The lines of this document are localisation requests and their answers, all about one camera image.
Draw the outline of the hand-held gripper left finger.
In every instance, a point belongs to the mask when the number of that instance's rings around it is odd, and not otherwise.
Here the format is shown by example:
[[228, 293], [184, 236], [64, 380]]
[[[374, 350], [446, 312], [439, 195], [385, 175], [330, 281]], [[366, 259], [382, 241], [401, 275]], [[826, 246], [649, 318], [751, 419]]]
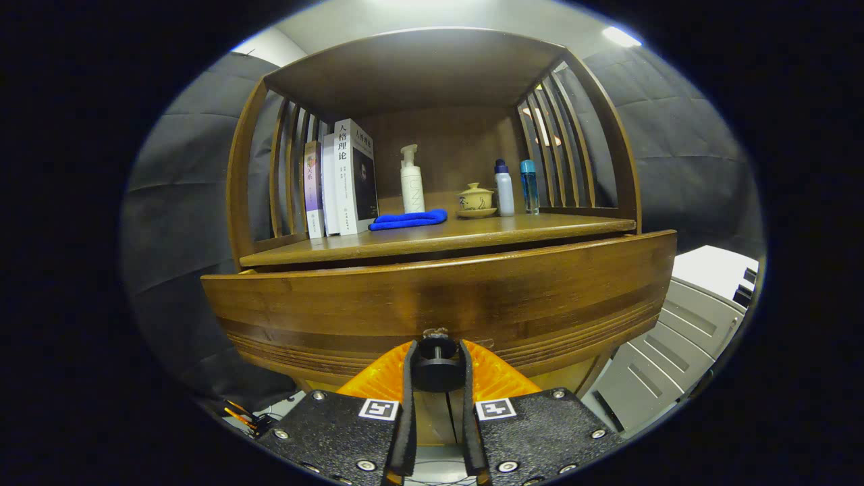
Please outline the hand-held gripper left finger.
[[398, 345], [336, 391], [314, 389], [256, 438], [312, 485], [401, 485], [414, 472], [416, 341]]

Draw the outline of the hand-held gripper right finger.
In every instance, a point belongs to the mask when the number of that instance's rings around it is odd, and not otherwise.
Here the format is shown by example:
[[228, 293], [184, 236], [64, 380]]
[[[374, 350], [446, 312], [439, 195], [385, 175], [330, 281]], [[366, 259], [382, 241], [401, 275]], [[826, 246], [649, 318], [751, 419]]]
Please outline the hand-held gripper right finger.
[[570, 390], [541, 389], [487, 348], [459, 345], [464, 461], [479, 485], [552, 485], [623, 447]]

